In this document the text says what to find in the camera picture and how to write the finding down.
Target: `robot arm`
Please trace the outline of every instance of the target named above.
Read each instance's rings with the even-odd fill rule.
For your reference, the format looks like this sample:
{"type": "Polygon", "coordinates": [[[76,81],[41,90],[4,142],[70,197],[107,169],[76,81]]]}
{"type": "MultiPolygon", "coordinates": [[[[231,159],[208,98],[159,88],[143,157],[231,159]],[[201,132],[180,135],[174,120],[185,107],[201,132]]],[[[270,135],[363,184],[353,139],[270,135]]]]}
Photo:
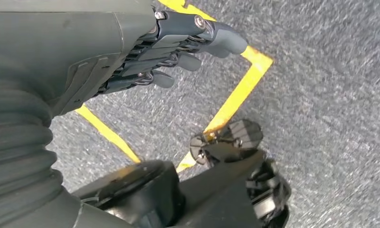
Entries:
{"type": "Polygon", "coordinates": [[[174,79],[156,69],[196,70],[192,53],[246,46],[224,24],[147,0],[0,0],[0,227],[131,227],[62,187],[45,149],[51,120],[96,95],[168,88],[174,79]]]}

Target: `gray fingertip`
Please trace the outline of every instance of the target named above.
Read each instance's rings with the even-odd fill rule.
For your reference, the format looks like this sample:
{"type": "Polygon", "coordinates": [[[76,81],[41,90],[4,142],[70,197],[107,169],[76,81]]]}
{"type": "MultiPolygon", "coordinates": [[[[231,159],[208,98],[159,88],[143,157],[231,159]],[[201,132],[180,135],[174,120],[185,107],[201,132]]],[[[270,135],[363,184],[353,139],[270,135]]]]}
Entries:
{"type": "Polygon", "coordinates": [[[164,72],[154,70],[152,83],[161,88],[169,89],[175,84],[175,79],[164,72]]]}
{"type": "Polygon", "coordinates": [[[201,67],[201,60],[189,53],[180,53],[178,66],[188,71],[196,71],[201,67]]]}

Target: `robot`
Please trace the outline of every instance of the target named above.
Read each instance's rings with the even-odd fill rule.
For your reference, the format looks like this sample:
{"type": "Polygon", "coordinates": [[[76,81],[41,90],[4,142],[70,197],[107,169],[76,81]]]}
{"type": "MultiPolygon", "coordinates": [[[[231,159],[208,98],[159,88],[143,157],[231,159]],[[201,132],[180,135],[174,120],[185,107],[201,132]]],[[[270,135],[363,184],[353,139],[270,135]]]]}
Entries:
{"type": "Polygon", "coordinates": [[[125,167],[70,194],[51,169],[52,119],[97,95],[169,88],[160,67],[197,70],[247,42],[198,15],[147,0],[0,0],[0,228],[284,227],[291,189],[257,148],[257,123],[196,135],[210,169],[179,182],[169,161],[125,167]]]}

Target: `bolt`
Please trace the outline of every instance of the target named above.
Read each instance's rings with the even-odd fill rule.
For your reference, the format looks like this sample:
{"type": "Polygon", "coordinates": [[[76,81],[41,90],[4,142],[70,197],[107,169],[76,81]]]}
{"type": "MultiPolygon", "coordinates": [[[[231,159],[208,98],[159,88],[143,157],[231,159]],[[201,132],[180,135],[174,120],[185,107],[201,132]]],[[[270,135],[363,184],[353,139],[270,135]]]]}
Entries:
{"type": "Polygon", "coordinates": [[[165,14],[162,12],[155,12],[155,18],[157,20],[165,20],[166,19],[165,14]]]}
{"type": "Polygon", "coordinates": [[[194,23],[196,23],[197,27],[200,29],[205,29],[207,27],[205,20],[199,15],[194,17],[194,23]]]}
{"type": "Polygon", "coordinates": [[[152,30],[149,31],[148,33],[154,33],[154,32],[156,32],[156,30],[158,30],[158,26],[157,26],[157,25],[155,25],[155,26],[152,28],[152,30]]]}

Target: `black mechanical part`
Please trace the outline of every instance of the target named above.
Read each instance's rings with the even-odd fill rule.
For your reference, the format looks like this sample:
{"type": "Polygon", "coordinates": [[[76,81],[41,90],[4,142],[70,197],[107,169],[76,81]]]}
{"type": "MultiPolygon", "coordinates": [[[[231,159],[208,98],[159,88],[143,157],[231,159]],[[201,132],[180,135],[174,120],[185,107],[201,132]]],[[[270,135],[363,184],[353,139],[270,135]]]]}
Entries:
{"type": "Polygon", "coordinates": [[[173,164],[167,161],[147,161],[123,168],[73,195],[135,228],[173,225],[185,205],[179,177],[173,164]]]}
{"type": "Polygon", "coordinates": [[[291,196],[291,188],[278,173],[275,161],[266,159],[249,177],[246,186],[257,218],[266,227],[284,227],[289,217],[286,203],[291,196]]]}
{"type": "Polygon", "coordinates": [[[219,130],[194,136],[190,141],[190,153],[197,163],[207,163],[211,167],[219,161],[234,162],[248,156],[249,150],[256,149],[262,140],[263,132],[259,124],[240,120],[219,130]],[[228,143],[241,150],[228,152],[225,155],[223,153],[212,155],[208,152],[209,148],[219,143],[228,143]]]}
{"type": "MultiPolygon", "coordinates": [[[[226,131],[223,135],[244,139],[261,135],[259,125],[247,120],[229,124],[226,131]]],[[[150,161],[108,175],[75,195],[138,228],[283,228],[291,189],[275,161],[256,149],[256,140],[261,138],[251,139],[247,148],[229,140],[206,143],[211,168],[181,183],[171,162],[150,161]]]]}
{"type": "MultiPolygon", "coordinates": [[[[209,152],[221,154],[223,150],[235,152],[241,149],[221,143],[215,144],[209,152]]],[[[246,158],[230,163],[218,162],[180,184],[186,196],[186,210],[177,225],[194,228],[283,228],[286,225],[289,217],[286,203],[291,194],[289,185],[278,173],[268,180],[260,178],[265,172],[273,171],[267,169],[271,167],[271,161],[265,158],[263,151],[250,151],[246,158]],[[266,191],[274,194],[257,191],[256,186],[264,186],[266,191]]]]}

